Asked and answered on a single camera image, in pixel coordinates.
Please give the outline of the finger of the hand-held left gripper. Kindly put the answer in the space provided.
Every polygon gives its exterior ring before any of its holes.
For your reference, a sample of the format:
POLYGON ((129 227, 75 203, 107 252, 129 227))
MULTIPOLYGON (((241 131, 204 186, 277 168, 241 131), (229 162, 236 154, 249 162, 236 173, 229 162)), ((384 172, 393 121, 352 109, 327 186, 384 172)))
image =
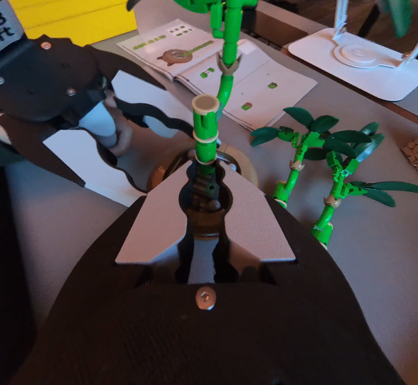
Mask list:
POLYGON ((107 160, 88 131, 59 130, 43 144, 83 180, 86 189, 126 207, 147 196, 125 170, 107 160))
POLYGON ((118 71, 111 83, 118 108, 138 126, 149 127, 165 138, 179 131, 193 137, 191 110, 169 91, 124 71, 118 71))

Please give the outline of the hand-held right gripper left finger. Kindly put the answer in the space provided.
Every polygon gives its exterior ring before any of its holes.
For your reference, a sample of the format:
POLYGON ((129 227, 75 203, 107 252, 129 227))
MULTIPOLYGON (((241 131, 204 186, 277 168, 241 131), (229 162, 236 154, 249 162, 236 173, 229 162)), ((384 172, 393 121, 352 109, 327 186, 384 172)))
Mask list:
POLYGON ((117 265, 151 267, 154 278, 188 283, 194 237, 186 209, 196 163, 187 161, 146 196, 115 259, 117 265))

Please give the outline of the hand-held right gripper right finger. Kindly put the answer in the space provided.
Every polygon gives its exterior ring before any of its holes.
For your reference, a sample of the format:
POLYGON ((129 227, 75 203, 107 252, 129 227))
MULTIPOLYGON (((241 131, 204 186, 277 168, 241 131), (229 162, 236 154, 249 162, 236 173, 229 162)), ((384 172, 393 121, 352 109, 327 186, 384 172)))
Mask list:
POLYGON ((214 249, 215 283, 237 282, 268 264, 295 263, 266 195, 224 162, 217 163, 216 177, 225 211, 214 249))

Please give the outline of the green brick bamboo model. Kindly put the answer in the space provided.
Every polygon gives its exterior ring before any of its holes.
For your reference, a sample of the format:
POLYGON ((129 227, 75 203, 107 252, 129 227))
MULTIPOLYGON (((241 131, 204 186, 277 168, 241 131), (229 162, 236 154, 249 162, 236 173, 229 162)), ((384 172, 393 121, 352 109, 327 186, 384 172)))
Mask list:
MULTIPOLYGON (((212 35, 224 41, 221 55, 217 54, 221 70, 219 91, 216 96, 201 95, 194 98, 193 137, 196 141, 196 160, 203 173, 214 172, 218 137, 218 121, 233 88, 234 72, 239 67, 238 37, 244 7, 255 7, 258 0, 174 0, 178 5, 196 13, 210 13, 212 35)), ((131 11, 139 0, 128 0, 131 11)))

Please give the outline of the yellow plastic bin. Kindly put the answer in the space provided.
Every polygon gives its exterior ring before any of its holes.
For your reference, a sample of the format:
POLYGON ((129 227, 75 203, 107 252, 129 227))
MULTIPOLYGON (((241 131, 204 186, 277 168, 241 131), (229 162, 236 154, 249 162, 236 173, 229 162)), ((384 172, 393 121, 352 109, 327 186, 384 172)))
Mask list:
POLYGON ((77 45, 137 29, 127 0, 8 0, 29 38, 69 37, 77 45))

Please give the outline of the building instruction booklet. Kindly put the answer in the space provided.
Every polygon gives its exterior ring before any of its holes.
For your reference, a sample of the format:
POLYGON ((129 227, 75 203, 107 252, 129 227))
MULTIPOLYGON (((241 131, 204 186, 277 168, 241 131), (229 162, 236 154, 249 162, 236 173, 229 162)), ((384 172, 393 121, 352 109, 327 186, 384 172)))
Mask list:
MULTIPOLYGON (((217 95, 221 71, 217 53, 223 40, 180 19, 142 32, 118 46, 194 95, 217 95)), ((232 93, 223 114, 252 131, 272 126, 317 84, 311 78, 275 62, 247 39, 238 41, 241 58, 234 72, 232 93)))

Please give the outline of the person's left forearm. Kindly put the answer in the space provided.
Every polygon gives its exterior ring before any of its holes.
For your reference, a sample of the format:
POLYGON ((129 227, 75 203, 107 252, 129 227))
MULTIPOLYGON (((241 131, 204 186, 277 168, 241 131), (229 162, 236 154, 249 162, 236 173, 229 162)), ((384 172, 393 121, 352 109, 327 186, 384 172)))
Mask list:
POLYGON ((0 167, 3 168, 9 164, 24 161, 25 158, 14 148, 9 140, 1 138, 0 140, 0 167))

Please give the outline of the grey desk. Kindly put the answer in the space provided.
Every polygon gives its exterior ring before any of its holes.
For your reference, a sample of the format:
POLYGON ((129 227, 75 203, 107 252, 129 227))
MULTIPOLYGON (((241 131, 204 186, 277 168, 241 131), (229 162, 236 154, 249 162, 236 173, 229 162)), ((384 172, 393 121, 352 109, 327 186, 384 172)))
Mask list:
MULTIPOLYGON (((141 32, 176 18, 210 30, 207 15, 186 11, 173 0, 142 0, 135 7, 135 18, 141 32)), ((314 117, 339 118, 336 131, 379 122, 385 139, 360 164, 354 180, 417 184, 416 169, 399 150, 417 136, 414 116, 410 121, 262 42, 256 40, 255 44, 286 68, 317 81, 298 105, 314 117)), ((135 126, 133 131, 132 149, 119 163, 145 189, 160 155, 186 138, 180 132, 171 139, 162 138, 135 126)), ((219 133, 223 142, 248 155, 265 193, 271 194, 275 183, 287 177, 292 156, 289 144, 277 140, 251 147, 249 131, 225 116, 219 133)), ((8 165, 5 173, 29 307, 39 332, 78 260, 126 207, 27 161, 8 165)), ((308 229, 321 214, 329 180, 329 169, 323 162, 308 162, 291 194, 288 210, 308 229)), ((350 283, 388 359, 407 384, 417 384, 417 194, 393 195, 395 208, 361 197, 342 201, 332 218, 329 253, 350 283)))

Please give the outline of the white desk stand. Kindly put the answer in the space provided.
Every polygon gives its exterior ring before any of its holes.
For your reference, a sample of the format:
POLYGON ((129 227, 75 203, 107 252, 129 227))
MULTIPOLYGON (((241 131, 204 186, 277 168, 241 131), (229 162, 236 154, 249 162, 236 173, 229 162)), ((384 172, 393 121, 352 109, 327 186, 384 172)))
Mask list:
MULTIPOLYGON (((412 18, 411 0, 376 0, 391 17, 394 35, 404 37, 412 18)), ((349 0, 337 0, 333 27, 288 45, 291 55, 385 101, 400 101, 418 86, 417 45, 399 53, 347 30, 349 0)))

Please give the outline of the person's left hand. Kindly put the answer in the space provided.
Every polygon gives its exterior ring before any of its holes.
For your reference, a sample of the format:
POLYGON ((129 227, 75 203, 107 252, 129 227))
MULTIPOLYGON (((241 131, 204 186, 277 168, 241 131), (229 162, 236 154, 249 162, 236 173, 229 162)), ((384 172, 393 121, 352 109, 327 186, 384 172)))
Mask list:
POLYGON ((110 151, 117 157, 121 157, 123 154, 129 151, 133 129, 128 123, 128 119, 123 115, 123 112, 117 107, 115 101, 115 94, 112 90, 106 90, 106 98, 104 100, 104 106, 110 113, 116 128, 116 145, 110 148, 110 151))

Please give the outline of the leafy green bamboo branch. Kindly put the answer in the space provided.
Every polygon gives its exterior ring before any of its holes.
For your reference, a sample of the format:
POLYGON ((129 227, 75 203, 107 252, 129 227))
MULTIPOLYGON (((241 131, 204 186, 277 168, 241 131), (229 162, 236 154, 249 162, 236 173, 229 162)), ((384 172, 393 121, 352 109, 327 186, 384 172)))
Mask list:
POLYGON ((356 154, 355 158, 347 157, 345 160, 342 160, 342 154, 335 151, 326 154, 327 166, 332 169, 333 184, 329 195, 324 198, 324 209, 321 216, 311 230, 311 234, 325 250, 328 249, 328 243, 333 231, 331 220, 334 211, 343 199, 348 196, 364 196, 385 206, 395 207, 395 200, 387 193, 388 191, 415 194, 418 192, 417 185, 401 181, 346 182, 346 178, 353 175, 359 164, 367 159, 383 142, 384 134, 378 133, 378 128, 379 124, 377 122, 371 122, 359 131, 371 139, 369 142, 350 141, 350 147, 356 154))
POLYGON ((253 147, 277 138, 290 142, 295 148, 294 158, 289 164, 289 176, 286 181, 277 182, 273 194, 274 200, 286 208, 299 173, 305 167, 304 160, 324 160, 328 152, 355 159, 358 153, 354 151, 352 145, 371 142, 372 139, 368 134, 355 130, 331 133, 331 128, 339 122, 339 119, 334 116, 323 115, 314 119, 309 111, 296 106, 284 108, 284 112, 303 125, 307 132, 300 134, 290 127, 280 126, 279 128, 261 127, 252 131, 250 135, 253 137, 251 141, 253 147))

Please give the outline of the bamboo set box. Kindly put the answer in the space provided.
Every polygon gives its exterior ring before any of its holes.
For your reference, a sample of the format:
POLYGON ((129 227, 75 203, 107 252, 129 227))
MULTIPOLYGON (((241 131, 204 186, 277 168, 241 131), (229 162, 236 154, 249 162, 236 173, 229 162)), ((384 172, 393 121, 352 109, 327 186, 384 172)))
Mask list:
POLYGON ((410 161, 412 166, 418 169, 418 138, 415 137, 413 140, 408 142, 405 146, 400 148, 400 151, 410 161))

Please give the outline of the adjoining grey table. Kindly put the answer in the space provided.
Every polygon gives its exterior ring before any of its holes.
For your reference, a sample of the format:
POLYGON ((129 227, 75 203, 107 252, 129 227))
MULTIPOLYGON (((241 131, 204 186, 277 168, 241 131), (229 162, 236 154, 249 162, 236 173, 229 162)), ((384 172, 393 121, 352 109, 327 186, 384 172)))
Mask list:
POLYGON ((315 71, 316 74, 321 74, 328 80, 332 80, 346 87, 350 91, 358 93, 359 95, 374 101, 386 109, 403 116, 407 120, 417 123, 417 89, 415 89, 410 95, 407 95, 405 99, 398 102, 381 100, 375 96, 367 94, 363 90, 355 88, 353 85, 350 85, 326 71, 307 63, 288 51, 288 45, 296 41, 296 36, 309 36, 315 32, 325 29, 325 25, 265 1, 260 1, 258 3, 256 11, 257 15, 263 14, 264 17, 266 17, 266 20, 264 20, 265 25, 261 25, 262 31, 269 32, 272 35, 273 39, 269 39, 269 41, 280 46, 283 55, 292 58, 293 61, 303 64, 305 67, 315 71))

